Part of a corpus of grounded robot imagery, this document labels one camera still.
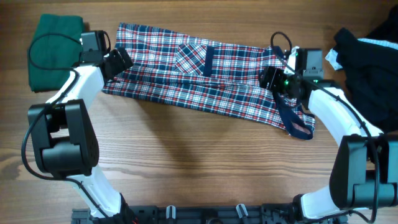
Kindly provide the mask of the plaid red blue shirt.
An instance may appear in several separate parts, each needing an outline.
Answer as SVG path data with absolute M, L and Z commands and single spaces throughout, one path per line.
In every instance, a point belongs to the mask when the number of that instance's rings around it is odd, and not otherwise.
M 267 68 L 283 68 L 279 47 L 250 47 L 159 27 L 120 23 L 116 47 L 132 67 L 105 84 L 107 94 L 269 124 L 310 140 L 315 117 L 266 89 Z

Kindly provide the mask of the white garment piece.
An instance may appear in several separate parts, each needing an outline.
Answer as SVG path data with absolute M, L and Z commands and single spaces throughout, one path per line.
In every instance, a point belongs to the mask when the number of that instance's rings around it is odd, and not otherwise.
M 330 49 L 330 51 L 325 56 L 325 60 L 329 62 L 334 70 L 341 70 L 343 67 L 337 62 L 337 56 L 338 52 L 334 49 Z

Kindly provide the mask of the black garment pile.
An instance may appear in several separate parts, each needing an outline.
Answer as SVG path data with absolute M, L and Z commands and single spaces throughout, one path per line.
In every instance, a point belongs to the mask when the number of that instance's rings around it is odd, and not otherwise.
M 354 107 L 385 133 L 397 130 L 397 6 L 363 39 L 348 29 L 334 36 L 336 62 Z

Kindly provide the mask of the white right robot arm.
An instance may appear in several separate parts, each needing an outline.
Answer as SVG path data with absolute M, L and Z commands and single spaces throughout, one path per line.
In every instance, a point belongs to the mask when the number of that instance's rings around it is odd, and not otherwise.
M 297 195 L 287 206 L 289 223 L 321 223 L 362 209 L 372 211 L 365 221 L 374 223 L 378 209 L 397 206 L 397 136 L 366 121 L 333 80 L 286 75 L 275 67 L 266 67 L 258 80 L 274 95 L 286 127 L 294 122 L 283 96 L 298 99 L 317 116 L 339 147 L 329 184 Z

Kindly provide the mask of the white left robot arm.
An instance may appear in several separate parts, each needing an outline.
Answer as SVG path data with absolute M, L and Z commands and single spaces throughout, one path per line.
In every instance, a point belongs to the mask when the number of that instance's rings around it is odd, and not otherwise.
M 125 48 L 83 62 L 56 95 L 28 110 L 34 156 L 44 180 L 69 183 L 90 209 L 93 223 L 137 223 L 124 197 L 103 174 L 88 108 L 107 80 L 132 67 Z

